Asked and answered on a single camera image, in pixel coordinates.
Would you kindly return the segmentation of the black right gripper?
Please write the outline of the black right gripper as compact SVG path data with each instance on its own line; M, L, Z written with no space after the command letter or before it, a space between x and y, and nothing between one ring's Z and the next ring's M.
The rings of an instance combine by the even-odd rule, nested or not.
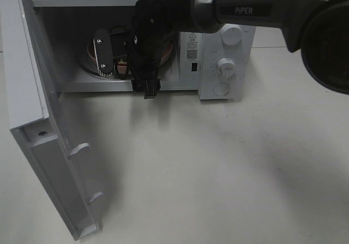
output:
M161 89L159 67L162 53L173 39L174 31L144 31L132 28L128 39L128 68L134 80L134 92L143 93L144 99L153 99Z

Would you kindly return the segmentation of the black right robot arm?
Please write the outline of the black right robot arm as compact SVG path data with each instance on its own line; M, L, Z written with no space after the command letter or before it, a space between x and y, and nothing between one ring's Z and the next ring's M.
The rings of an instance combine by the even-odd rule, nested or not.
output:
M348 94L348 0L138 0L127 43L136 89L156 96L175 32L215 33L228 23L280 29L319 84Z

